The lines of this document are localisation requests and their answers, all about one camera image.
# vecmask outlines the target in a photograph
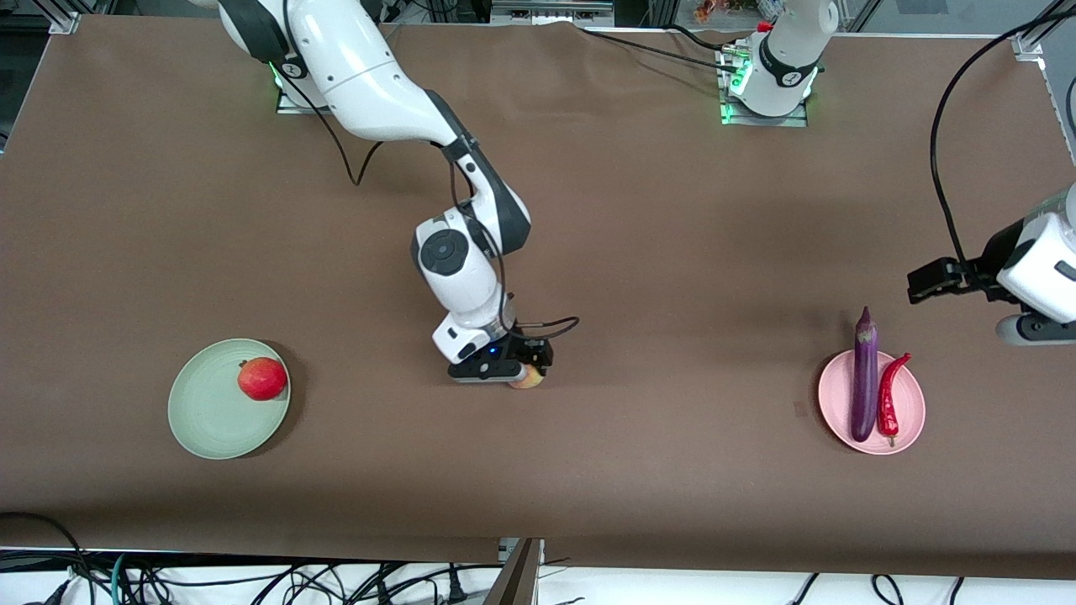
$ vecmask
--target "metal frame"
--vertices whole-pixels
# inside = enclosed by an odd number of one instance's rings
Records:
[[[512,539],[516,541],[509,546]],[[501,538],[501,546],[511,554],[482,605],[533,605],[543,541],[540,538]]]
[[[101,0],[31,0],[48,23],[48,33],[74,33],[82,15],[98,14]],[[110,14],[116,8],[116,0],[103,0],[101,14]]]
[[[1043,9],[1043,12],[1039,13],[1036,18],[1057,15],[1073,9],[1076,9],[1076,0],[1053,0],[1053,2],[1050,2],[1046,9]],[[1040,56],[1043,54],[1043,41],[1057,31],[1058,27],[1060,27],[1062,23],[1064,22],[1057,20],[1053,23],[1043,24],[1038,27],[1033,27],[1023,33],[1017,34],[1016,40],[1013,42],[1013,47],[1016,48],[1017,56],[1035,56],[1035,58]]]
[[[852,32],[863,31],[863,28],[866,27],[867,23],[870,22],[870,17],[874,16],[875,11],[878,10],[878,6],[880,6],[882,0],[867,0],[867,3],[864,4],[863,9],[860,10],[860,14],[855,15],[855,18],[852,19],[851,25],[845,28],[845,31],[852,31]],[[847,15],[848,14],[847,2],[844,3],[844,9],[845,9],[845,14]]]

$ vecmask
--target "green plate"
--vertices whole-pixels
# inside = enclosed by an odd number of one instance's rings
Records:
[[[287,365],[265,342],[222,340],[190,357],[168,395],[168,424],[188,452],[209,460],[250,453],[269,440],[284,421],[292,398],[292,377],[273,399],[255,402],[239,390],[239,364],[270,357]]]

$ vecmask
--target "white floor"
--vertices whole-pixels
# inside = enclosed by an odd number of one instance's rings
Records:
[[[442,569],[444,564],[408,565],[393,575],[390,586],[400,580]],[[316,573],[321,567],[310,567]],[[231,578],[257,577],[281,573],[282,566],[261,567],[200,567],[168,569],[162,574],[179,581],[215,581]],[[344,592],[354,590],[377,569],[376,565],[348,565],[339,567]],[[493,585],[497,569],[475,569],[461,573],[465,591],[478,593]],[[538,605],[563,605],[583,597],[582,605],[788,605],[798,593],[807,574],[741,573],[741,572],[689,572],[660,569],[608,569],[593,567],[543,567],[538,582]],[[43,602],[67,578],[63,572],[23,572],[0,574],[0,605],[23,605]],[[336,590],[338,585],[330,576],[322,576],[326,585]],[[907,605],[946,605],[954,578],[933,576],[895,576],[894,579]],[[250,603],[267,580],[256,582],[208,587],[173,587],[176,605],[244,605]],[[264,601],[277,605],[286,601],[287,587],[283,581]],[[880,582],[890,600],[896,599]],[[448,594],[447,576],[438,578],[441,597]],[[424,582],[409,589],[393,602],[396,605],[429,604],[433,585]],[[111,597],[98,589],[98,603],[109,604]],[[339,599],[306,591],[295,600],[295,605],[330,605]],[[72,582],[62,601],[63,605],[88,604],[86,582]],[[1009,605],[1034,603],[1036,605],[1076,604],[1076,581],[1014,580],[968,578],[961,588],[955,603],[975,605]],[[804,605],[864,605],[882,602],[870,587],[870,576],[822,574],[811,587]]]

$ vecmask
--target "red apple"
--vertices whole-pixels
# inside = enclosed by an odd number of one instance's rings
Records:
[[[255,402],[269,400],[287,385],[287,372],[277,360],[255,357],[239,365],[239,390]]]

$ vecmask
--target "black cable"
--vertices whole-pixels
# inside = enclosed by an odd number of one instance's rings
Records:
[[[1065,94],[1065,115],[1068,116],[1068,128],[1076,139],[1076,119],[1073,118],[1073,88],[1076,88],[1076,78],[1068,83],[1068,92]]]
[[[393,573],[402,568],[405,565],[406,563],[382,563],[381,567],[379,567],[377,572],[366,578],[366,580],[351,593],[351,596],[343,602],[343,605],[353,605],[358,601],[369,599],[366,594],[373,590],[379,579],[383,580]]]
[[[449,6],[448,9],[435,9],[433,6],[427,6],[422,2],[420,2],[419,0],[410,0],[410,1],[413,2],[415,6],[419,6],[420,9],[428,11],[430,14],[435,15],[451,15],[452,13],[455,12],[456,9],[459,8],[458,1],[455,4]]]
[[[75,557],[79,559],[79,564],[82,566],[83,571],[86,573],[86,578],[89,580],[89,603],[95,605],[97,603],[97,589],[94,588],[93,571],[89,564],[86,562],[86,557],[83,554],[82,547],[59,521],[53,519],[52,517],[45,517],[44,515],[38,515],[37,512],[25,512],[22,510],[10,510],[5,512],[0,512],[0,519],[28,519],[31,521],[38,521],[41,523],[46,523],[52,525],[59,533],[63,534],[68,543],[71,545],[71,549],[74,550]]]
[[[251,605],[261,605],[261,603],[266,600],[266,596],[269,596],[269,593],[272,592],[272,589],[277,588],[277,585],[284,581],[284,578],[291,576],[292,572],[298,568],[299,568],[298,565],[292,565],[291,567],[287,568],[286,572],[278,574],[275,577],[273,577],[273,579],[269,583],[267,583],[261,588],[261,591],[257,593],[254,600],[251,601]]]
[[[952,585],[952,590],[949,591],[949,605],[957,605],[957,593],[960,592],[962,586],[964,586],[964,576],[957,578],[957,583]]]
[[[505,275],[505,256],[504,256],[504,254],[500,253],[500,247],[497,245],[497,242],[496,242],[496,240],[494,240],[493,234],[490,233],[490,229],[486,228],[486,226],[483,225],[482,222],[479,221],[475,216],[473,212],[468,212],[462,206],[459,206],[459,198],[458,198],[458,196],[456,196],[456,169],[457,168],[459,168],[459,167],[456,166],[455,163],[452,163],[452,161],[449,163],[449,189],[452,191],[452,206],[454,206],[456,208],[456,210],[462,215],[464,215],[465,220],[473,221],[482,229],[482,234],[485,236],[485,240],[490,243],[490,248],[493,249],[494,256],[496,256],[496,258],[497,258],[497,267],[499,269],[498,272],[500,273],[500,291],[502,293],[504,292],[508,292],[508,278]],[[518,325],[520,327],[553,327],[553,326],[556,326],[556,325],[568,324],[567,326],[562,327],[561,329],[551,332],[549,334],[527,335],[527,334],[522,334],[520,332],[515,332],[514,329],[512,329],[512,326],[508,325],[508,322],[505,321],[505,296],[504,295],[500,296],[500,301],[497,305],[497,321],[500,322],[500,327],[502,327],[505,329],[505,332],[507,332],[508,334],[511,334],[512,336],[515,336],[518,338],[536,339],[536,340],[552,340],[552,339],[556,338],[557,336],[563,336],[563,335],[571,332],[577,325],[579,325],[579,318],[576,316],[576,315],[569,315],[567,318],[562,318],[560,320],[556,320],[555,322],[516,323],[515,324],[515,325]]]
[[[280,574],[272,574],[272,575],[268,575],[268,576],[255,576],[253,578],[236,578],[236,579],[232,579],[232,580],[214,580],[214,581],[206,581],[206,582],[181,582],[181,581],[176,581],[176,580],[164,579],[164,578],[160,578],[159,576],[157,576],[157,581],[159,583],[162,583],[162,585],[182,586],[182,587],[229,586],[229,585],[237,585],[237,583],[256,582],[256,581],[260,581],[260,580],[271,580],[271,579],[275,578],[279,575]]]
[[[322,111],[317,109],[316,105],[314,105],[314,102],[311,101],[310,97],[308,97],[307,94],[302,92],[302,88],[299,88],[295,84],[295,81],[292,80],[292,76],[284,73],[284,70],[282,69],[277,69],[277,73],[281,74],[281,76],[283,76],[284,80],[287,80],[287,82],[292,85],[292,87],[299,93],[299,96],[302,97],[302,100],[307,101],[307,104],[310,105],[310,109],[314,110],[314,115],[317,116],[317,119],[322,121],[322,126],[325,126],[325,129],[329,131],[329,136],[332,137],[332,142],[336,143],[337,151],[340,152],[340,157],[343,159],[343,167],[348,170],[348,180],[351,181],[351,184],[355,185],[356,187],[363,184],[363,178],[366,177],[366,168],[370,165],[370,159],[373,158],[373,154],[378,151],[378,149],[381,147],[381,145],[385,144],[385,142],[378,141],[373,143],[373,146],[370,147],[370,151],[366,152],[366,159],[363,160],[363,167],[358,169],[358,177],[355,177],[351,170],[351,160],[348,159],[348,153],[343,151],[343,144],[340,142],[340,138],[337,137],[336,130],[334,130],[332,126],[329,125],[329,121],[325,119],[325,115],[322,114]]]
[[[455,569],[457,572],[464,572],[464,571],[467,571],[467,569],[497,569],[497,568],[500,568],[500,567],[502,567],[502,565],[490,565],[490,564],[477,563],[477,564],[473,564],[473,565],[456,565]],[[414,586],[416,583],[424,582],[426,580],[436,578],[437,576],[440,576],[442,574],[448,574],[448,573],[449,573],[449,568],[445,567],[443,569],[426,574],[425,576],[420,576],[417,578],[411,578],[411,579],[404,580],[404,581],[399,582],[398,585],[395,585],[395,586],[392,586],[392,587],[388,588],[388,596],[396,596],[397,594],[404,592],[405,590],[411,588],[412,586]],[[376,599],[376,597],[377,597],[377,595],[365,596],[362,600]]]
[[[329,591],[327,588],[325,588],[323,585],[318,583],[317,582],[317,578],[324,576],[325,574],[327,574],[330,569],[332,569],[337,565],[338,565],[337,563],[330,563],[329,565],[326,565],[324,569],[322,569],[321,572],[317,572],[316,574],[314,574],[313,576],[311,576],[309,578],[306,575],[303,575],[301,572],[299,572],[299,571],[295,571],[292,574],[288,574],[288,577],[292,578],[292,587],[288,589],[288,592],[284,593],[284,597],[285,597],[284,601],[283,601],[284,605],[293,605],[295,603],[296,597],[299,596],[299,593],[301,593],[303,590],[307,590],[308,588],[311,588],[311,587],[313,587],[314,590],[317,590],[318,592],[322,592],[322,593],[328,595],[329,596],[329,603],[331,603],[332,602],[332,596],[334,596],[332,592]],[[295,583],[295,576],[296,575],[298,575],[300,578],[303,579],[302,583],[300,583],[300,585],[296,585]]]
[[[942,95],[942,100],[938,102],[937,112],[934,114],[934,123],[931,126],[931,178],[934,181],[934,192],[937,194],[938,203],[942,205],[942,213],[945,214],[946,227],[949,230],[949,239],[952,240],[953,251],[957,253],[957,261],[960,263],[960,268],[967,277],[968,282],[974,290],[982,290],[982,283],[979,280],[979,276],[972,271],[971,265],[967,263],[967,257],[964,256],[964,248],[960,243],[960,236],[957,235],[957,225],[952,219],[952,210],[949,208],[949,200],[946,199],[945,189],[942,187],[942,177],[938,174],[938,159],[937,159],[937,146],[938,146],[938,128],[942,125],[942,114],[945,112],[946,104],[949,102],[949,97],[952,95],[953,89],[957,87],[957,83],[960,79],[964,76],[964,73],[979,60],[982,55],[990,52],[991,48],[997,46],[1002,42],[1005,42],[1010,37],[1016,36],[1020,32],[1033,29],[1044,24],[1057,23],[1064,20],[1068,17],[1076,16],[1076,10],[1065,11],[1063,13],[1058,13],[1056,15],[1048,15],[1045,17],[1038,17],[1032,19],[1023,25],[1014,27],[1013,29],[1002,33],[1001,36],[994,38],[981,48],[975,52],[964,65],[957,70],[957,73],[949,81],[949,85],[946,86],[945,93]]]
[[[426,581],[434,585],[434,605],[441,605],[440,604],[441,595],[438,592],[437,582],[435,582],[434,580],[426,580]]]
[[[807,591],[810,590],[810,586],[812,583],[815,583],[815,580],[817,580],[817,579],[818,579],[818,574],[817,573],[811,574],[810,576],[808,576],[807,577],[807,581],[804,582],[804,587],[799,589],[799,594],[796,595],[796,597],[793,599],[792,603],[789,603],[789,605],[803,605],[804,599],[807,599]]]
[[[878,588],[878,578],[886,578],[886,581],[889,582],[889,586],[893,587],[893,593],[896,594],[896,603],[893,603],[884,594],[881,593],[881,589]],[[875,574],[870,576],[870,588],[875,589],[875,594],[877,594],[878,599],[881,599],[886,603],[886,605],[904,605],[904,595],[901,594],[901,589],[896,587],[896,580],[894,580],[892,576],[886,574],[882,575]]]
[[[736,68],[730,65],[719,65],[713,61],[704,61],[703,59],[696,59],[694,57],[685,57],[683,55],[678,55],[676,53],[670,53],[668,51],[662,51],[661,48],[654,48],[653,46],[647,46],[646,44],[639,44],[638,42],[632,42],[631,40],[622,40],[620,38],[613,38],[612,36],[606,36],[600,31],[591,31],[589,29],[582,29],[582,28],[580,28],[579,31],[582,31],[583,33],[586,33],[589,36],[594,36],[595,38],[600,38],[603,40],[608,40],[610,42],[615,42],[618,44],[624,44],[625,46],[632,46],[633,48],[639,48],[640,51],[647,51],[657,55],[664,55],[666,57],[671,57],[674,59],[679,59],[681,61],[686,61],[689,64],[705,66],[711,69],[716,69],[718,71],[727,71],[728,73],[736,72]]]
[[[710,44],[706,40],[703,40],[702,38],[695,36],[695,32],[691,31],[686,27],[683,27],[682,25],[678,25],[678,24],[675,24],[675,23],[670,23],[668,25],[664,25],[664,26],[662,26],[662,29],[672,29],[672,30],[679,31],[680,33],[686,36],[688,40],[691,40],[692,42],[694,42],[695,44],[698,44],[699,46],[702,46],[704,48],[709,48],[710,51],[716,51],[716,52],[720,53],[721,48],[724,46],[724,44]]]

